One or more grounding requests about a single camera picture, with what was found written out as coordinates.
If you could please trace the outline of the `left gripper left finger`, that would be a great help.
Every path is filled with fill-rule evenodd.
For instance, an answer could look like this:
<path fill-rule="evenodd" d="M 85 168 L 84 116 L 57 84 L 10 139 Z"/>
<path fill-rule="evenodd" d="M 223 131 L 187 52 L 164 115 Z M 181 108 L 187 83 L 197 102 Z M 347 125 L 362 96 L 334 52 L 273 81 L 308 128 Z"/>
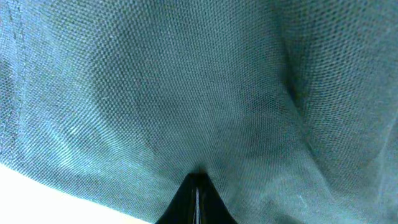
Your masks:
<path fill-rule="evenodd" d="M 188 174 L 155 224 L 196 224 L 196 222 L 197 185 L 194 175 Z"/>

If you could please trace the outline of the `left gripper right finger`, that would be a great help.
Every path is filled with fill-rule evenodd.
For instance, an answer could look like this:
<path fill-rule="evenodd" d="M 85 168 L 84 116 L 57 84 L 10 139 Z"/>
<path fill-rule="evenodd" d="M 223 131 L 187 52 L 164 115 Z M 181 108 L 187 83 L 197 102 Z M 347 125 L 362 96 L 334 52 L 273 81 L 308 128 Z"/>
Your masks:
<path fill-rule="evenodd" d="M 208 174 L 197 175 L 199 219 L 201 224 L 237 224 Z"/>

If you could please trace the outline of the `black polo shirt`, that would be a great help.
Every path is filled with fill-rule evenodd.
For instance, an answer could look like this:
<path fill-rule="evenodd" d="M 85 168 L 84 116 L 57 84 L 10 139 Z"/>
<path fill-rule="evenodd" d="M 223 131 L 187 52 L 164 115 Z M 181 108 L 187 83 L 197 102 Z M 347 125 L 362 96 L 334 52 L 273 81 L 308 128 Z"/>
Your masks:
<path fill-rule="evenodd" d="M 1 163 L 155 222 L 397 222 L 397 2 L 2 1 Z"/>

